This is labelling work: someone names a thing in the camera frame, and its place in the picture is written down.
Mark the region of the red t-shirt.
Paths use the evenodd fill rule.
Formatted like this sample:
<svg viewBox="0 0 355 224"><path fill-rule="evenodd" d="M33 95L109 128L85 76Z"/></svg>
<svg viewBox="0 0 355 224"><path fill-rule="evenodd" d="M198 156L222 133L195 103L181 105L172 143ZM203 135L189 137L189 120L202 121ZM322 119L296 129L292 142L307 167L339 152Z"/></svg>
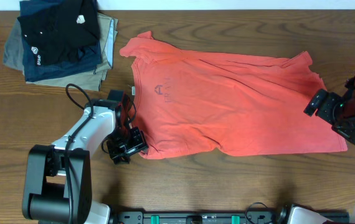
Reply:
<svg viewBox="0 0 355 224"><path fill-rule="evenodd" d="M308 52L273 58L179 49L142 33L120 50L133 57L134 125L145 159L218 149L230 156L344 152L331 126L304 112L324 88Z"/></svg>

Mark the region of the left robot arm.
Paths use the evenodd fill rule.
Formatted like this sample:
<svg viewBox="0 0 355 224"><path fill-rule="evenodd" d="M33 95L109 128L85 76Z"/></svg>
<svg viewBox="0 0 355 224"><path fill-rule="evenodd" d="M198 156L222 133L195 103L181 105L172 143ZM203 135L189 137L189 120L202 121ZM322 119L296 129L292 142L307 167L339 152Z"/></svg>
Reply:
<svg viewBox="0 0 355 224"><path fill-rule="evenodd" d="M90 99L83 115L60 139L29 151L22 199L24 218L39 223L112 223L111 208L92 199L90 159L98 148L114 164L127 164L147 149L133 126L134 107L121 90Z"/></svg>

